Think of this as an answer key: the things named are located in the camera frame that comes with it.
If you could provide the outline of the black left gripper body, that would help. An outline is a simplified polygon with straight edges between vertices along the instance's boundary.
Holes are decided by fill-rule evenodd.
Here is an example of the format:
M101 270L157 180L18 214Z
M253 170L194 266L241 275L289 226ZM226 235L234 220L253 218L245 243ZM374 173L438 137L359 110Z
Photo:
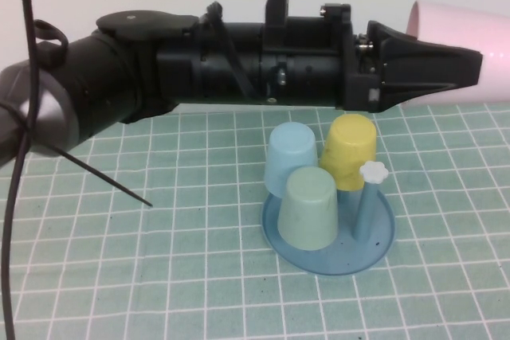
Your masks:
M351 7L326 4L318 18L267 17L261 90L267 104L379 111L380 81L358 52Z

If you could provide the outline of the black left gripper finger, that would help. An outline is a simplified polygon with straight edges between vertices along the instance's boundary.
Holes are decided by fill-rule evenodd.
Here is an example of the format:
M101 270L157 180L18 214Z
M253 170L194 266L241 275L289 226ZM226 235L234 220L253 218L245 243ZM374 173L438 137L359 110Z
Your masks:
M371 111L472 87L480 78L483 55L476 50L420 41L377 21L368 23L367 37L379 77L369 91Z

